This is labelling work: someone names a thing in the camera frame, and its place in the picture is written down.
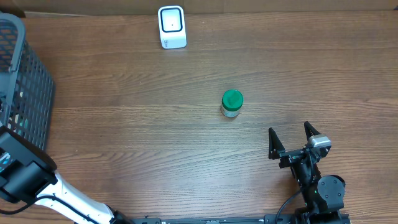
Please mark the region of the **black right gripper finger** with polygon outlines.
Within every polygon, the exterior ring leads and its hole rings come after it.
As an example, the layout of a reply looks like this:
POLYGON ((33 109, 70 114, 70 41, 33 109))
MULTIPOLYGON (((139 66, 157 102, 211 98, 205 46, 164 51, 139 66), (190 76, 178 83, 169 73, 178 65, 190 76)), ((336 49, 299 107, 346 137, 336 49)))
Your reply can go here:
POLYGON ((321 135, 308 121, 304 122, 304 128, 308 141, 312 137, 318 138, 321 135))
POLYGON ((269 128, 269 159, 279 159, 285 152, 285 147, 273 128, 269 128))

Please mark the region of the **green lid jar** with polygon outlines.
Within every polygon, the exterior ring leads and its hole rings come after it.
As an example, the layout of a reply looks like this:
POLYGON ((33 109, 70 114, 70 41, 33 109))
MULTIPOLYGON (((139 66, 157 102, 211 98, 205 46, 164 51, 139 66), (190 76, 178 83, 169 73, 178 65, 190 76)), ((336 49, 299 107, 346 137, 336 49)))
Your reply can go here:
POLYGON ((243 106, 243 101, 243 94, 239 90, 227 90, 221 99, 221 113, 228 118, 238 116, 243 106))

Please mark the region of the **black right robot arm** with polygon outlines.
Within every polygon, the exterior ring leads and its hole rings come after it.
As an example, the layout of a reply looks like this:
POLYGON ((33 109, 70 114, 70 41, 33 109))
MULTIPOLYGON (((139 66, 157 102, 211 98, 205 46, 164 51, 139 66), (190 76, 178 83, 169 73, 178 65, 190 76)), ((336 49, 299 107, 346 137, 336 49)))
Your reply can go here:
POLYGON ((321 176, 317 166, 317 162, 329 153, 331 140, 308 121, 304 122, 304 128, 307 143, 293 151, 286 151, 276 132, 269 128, 269 159, 280 160, 281 169, 290 168, 299 190, 282 204, 275 217, 265 220, 271 223, 350 223, 349 215, 340 212, 344 208, 344 179, 338 175, 321 176), (305 206, 283 218, 282 211, 298 195, 303 197, 305 206))

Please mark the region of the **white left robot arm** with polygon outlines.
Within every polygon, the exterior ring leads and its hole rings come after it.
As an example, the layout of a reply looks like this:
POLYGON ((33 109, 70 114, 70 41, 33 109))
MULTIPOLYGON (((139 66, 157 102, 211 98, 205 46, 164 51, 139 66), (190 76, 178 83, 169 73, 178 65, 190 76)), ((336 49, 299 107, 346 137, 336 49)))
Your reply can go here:
POLYGON ((1 126, 1 198, 11 203, 25 202, 17 210, 1 210, 2 215, 14 215, 36 204, 78 224, 131 222, 121 212, 70 185, 48 154, 5 126, 1 126))

